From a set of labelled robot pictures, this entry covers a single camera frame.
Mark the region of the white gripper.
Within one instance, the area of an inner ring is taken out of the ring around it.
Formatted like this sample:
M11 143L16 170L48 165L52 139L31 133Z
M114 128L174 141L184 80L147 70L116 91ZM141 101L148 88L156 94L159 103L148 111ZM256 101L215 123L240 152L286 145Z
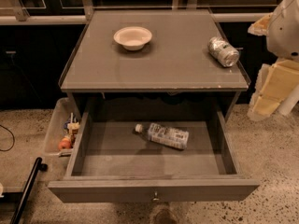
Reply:
M248 116L260 121L269 118L299 85L299 0L282 0L273 14L254 22L248 32L266 35L267 49L289 59L263 64L258 73Z

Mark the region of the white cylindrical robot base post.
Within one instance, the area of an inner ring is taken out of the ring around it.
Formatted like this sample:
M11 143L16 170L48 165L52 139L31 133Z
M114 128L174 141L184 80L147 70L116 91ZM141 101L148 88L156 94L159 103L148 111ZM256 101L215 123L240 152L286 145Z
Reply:
M290 95L281 103L278 107L278 112L283 115L287 116L291 113L292 109L295 105L299 102L299 85L297 85Z

